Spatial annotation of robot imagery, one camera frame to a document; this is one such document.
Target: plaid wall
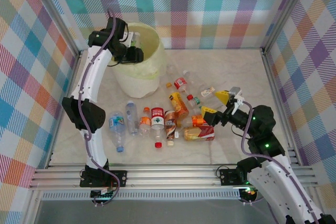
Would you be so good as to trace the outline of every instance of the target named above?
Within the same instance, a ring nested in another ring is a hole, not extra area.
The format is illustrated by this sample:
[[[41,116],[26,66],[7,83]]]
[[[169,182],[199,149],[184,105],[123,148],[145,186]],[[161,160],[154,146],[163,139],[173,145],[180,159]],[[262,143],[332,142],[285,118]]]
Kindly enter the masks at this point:
[[[261,47],[264,47],[267,40],[269,39],[269,36],[271,35],[272,31],[273,31],[273,28],[274,26],[276,25],[276,23],[278,22],[279,20],[279,17],[282,15],[282,11],[285,9],[285,7],[290,4],[289,2],[290,0],[282,0],[281,1],[281,4],[279,5],[278,9],[277,9],[277,12],[275,13],[273,19],[272,19],[272,23],[270,24],[270,26],[268,27],[267,29],[267,32],[266,32],[266,35],[262,41],[262,44],[261,44]]]
[[[0,0],[0,223],[18,223],[75,58],[40,0]]]
[[[336,214],[336,0],[299,0],[270,61],[303,163]]]
[[[285,2],[274,6],[275,0],[64,0],[61,5],[54,0],[79,48],[86,48],[93,30],[106,25],[105,12],[112,7],[126,21],[154,27],[165,48],[173,49],[259,48],[272,10],[280,11]]]

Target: marble floor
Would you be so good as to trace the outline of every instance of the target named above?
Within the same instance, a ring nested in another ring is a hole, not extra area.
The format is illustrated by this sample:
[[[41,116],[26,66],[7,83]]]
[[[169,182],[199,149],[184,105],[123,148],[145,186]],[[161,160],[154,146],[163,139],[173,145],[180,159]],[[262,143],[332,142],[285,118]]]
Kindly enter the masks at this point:
[[[264,65],[259,50],[166,50],[167,61],[172,61],[182,72],[184,69],[197,71],[203,80],[213,85],[217,90],[229,90],[233,86],[241,87],[243,97],[252,106],[264,104],[272,107],[277,125],[274,128],[275,136],[283,147],[287,146],[285,135],[281,129],[274,100],[268,84]],[[84,66],[81,61],[77,80]],[[123,93],[114,78],[111,68],[107,68],[98,93],[98,106],[103,108],[107,116],[111,111],[125,111],[125,103],[130,98]],[[144,106],[154,101],[162,101],[164,109],[170,108],[170,101],[166,99],[164,90],[158,88],[150,97],[132,99],[138,113]],[[104,151],[110,163],[120,164],[232,164],[245,158],[240,150],[241,138],[235,136],[230,125],[215,127],[215,139],[211,142],[186,142],[182,137],[175,140],[173,147],[163,144],[161,149],[154,147],[150,138],[130,136],[123,153],[117,153],[111,140],[108,123],[102,129]],[[86,150],[84,141],[64,113],[56,137],[51,164],[85,163]]]

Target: trash bin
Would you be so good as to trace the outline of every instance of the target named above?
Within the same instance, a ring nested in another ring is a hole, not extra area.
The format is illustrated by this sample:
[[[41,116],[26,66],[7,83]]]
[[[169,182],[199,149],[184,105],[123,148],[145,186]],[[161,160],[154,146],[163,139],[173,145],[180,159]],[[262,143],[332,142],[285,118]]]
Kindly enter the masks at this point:
[[[121,89],[130,97],[142,98],[153,94],[165,73],[166,53],[159,35],[152,27],[143,23],[128,23],[129,31],[140,33],[144,54],[143,62],[119,64],[113,72]]]

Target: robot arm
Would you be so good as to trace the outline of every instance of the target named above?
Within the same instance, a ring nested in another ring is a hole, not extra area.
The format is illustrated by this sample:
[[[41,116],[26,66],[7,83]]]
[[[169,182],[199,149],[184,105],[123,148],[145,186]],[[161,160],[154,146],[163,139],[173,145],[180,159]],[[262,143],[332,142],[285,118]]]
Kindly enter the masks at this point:
[[[91,33],[88,55],[79,82],[71,96],[64,97],[62,100],[62,106],[87,145],[87,163],[85,171],[82,173],[81,187],[110,187],[111,185],[112,177],[101,169],[109,170],[101,136],[101,127],[104,124],[106,114],[102,108],[96,105],[105,69],[112,58],[118,64],[143,61],[142,50],[131,46],[133,42],[136,42],[135,40],[139,40],[140,35],[133,32],[125,33],[127,24],[121,19],[116,18],[115,22],[112,37],[113,18],[109,18],[105,29]],[[80,104],[83,116],[79,112]],[[90,134],[83,117],[89,125]]]
[[[335,223],[314,204],[292,171],[285,150],[272,132],[276,124],[272,109],[260,105],[250,107],[253,112],[247,114],[238,109],[242,103],[248,104],[240,95],[237,87],[217,92],[227,109],[222,113],[202,107],[202,116],[209,125],[221,122],[225,126],[229,122],[250,135],[251,153],[245,152],[244,142],[242,151],[251,157],[239,161],[236,168],[241,183],[251,183],[261,192],[279,223]]]

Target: orange juice bottle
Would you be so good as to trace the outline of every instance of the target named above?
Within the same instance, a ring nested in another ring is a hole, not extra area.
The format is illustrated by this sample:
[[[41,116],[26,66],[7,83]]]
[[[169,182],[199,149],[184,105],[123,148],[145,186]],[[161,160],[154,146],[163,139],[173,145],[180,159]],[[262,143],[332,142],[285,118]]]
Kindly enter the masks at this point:
[[[172,106],[176,112],[176,116],[180,119],[186,118],[189,115],[189,111],[184,104],[180,93],[173,88],[170,82],[166,84],[166,88],[169,93],[169,99],[171,100]]]

